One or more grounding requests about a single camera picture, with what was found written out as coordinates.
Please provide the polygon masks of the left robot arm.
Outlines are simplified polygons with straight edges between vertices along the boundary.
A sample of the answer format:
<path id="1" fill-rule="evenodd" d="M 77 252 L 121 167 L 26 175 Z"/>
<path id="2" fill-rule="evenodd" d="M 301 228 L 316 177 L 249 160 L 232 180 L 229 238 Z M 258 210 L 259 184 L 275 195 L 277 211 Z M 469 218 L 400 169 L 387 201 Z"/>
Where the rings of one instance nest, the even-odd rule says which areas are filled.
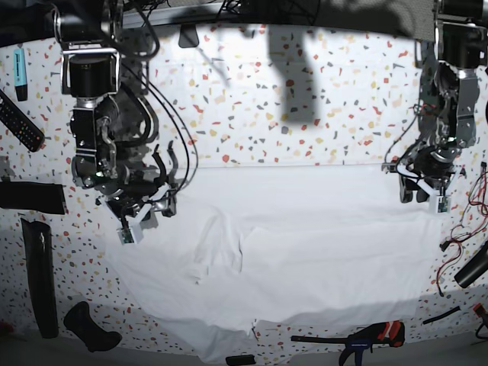
<path id="1" fill-rule="evenodd" d="M 475 144 L 477 69 L 487 65 L 487 3 L 436 1 L 434 65 L 427 77 L 429 102 L 418 111 L 419 138 L 395 162 L 382 167 L 400 180 L 400 200 L 429 202 L 448 210 L 450 185 L 461 169 L 455 159 Z"/>

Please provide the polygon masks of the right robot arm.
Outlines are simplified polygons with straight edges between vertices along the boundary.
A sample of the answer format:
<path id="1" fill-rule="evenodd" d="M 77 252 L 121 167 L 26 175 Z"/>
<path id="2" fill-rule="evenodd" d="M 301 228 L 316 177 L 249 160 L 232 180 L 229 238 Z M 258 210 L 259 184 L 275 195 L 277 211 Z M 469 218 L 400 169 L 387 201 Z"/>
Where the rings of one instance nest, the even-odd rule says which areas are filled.
<path id="1" fill-rule="evenodd" d="M 123 161 L 131 149 L 148 142 L 153 119 L 122 82 L 122 61 L 143 63 L 157 55 L 160 43 L 154 27 L 141 6 L 133 2 L 152 40 L 151 46 L 141 50 L 122 41 L 122 1 L 54 1 L 52 6 L 53 33 L 62 50 L 61 92 L 75 99 L 69 122 L 75 138 L 74 183 L 100 192 L 123 230 L 129 229 L 131 219 L 148 219 L 151 211 L 174 216 L 178 189 L 160 155 L 152 155 L 159 169 L 154 178 L 145 178 L 142 171 Z M 119 92 L 143 119 L 143 132 L 128 140 L 118 139 L 114 132 L 120 116 Z"/>

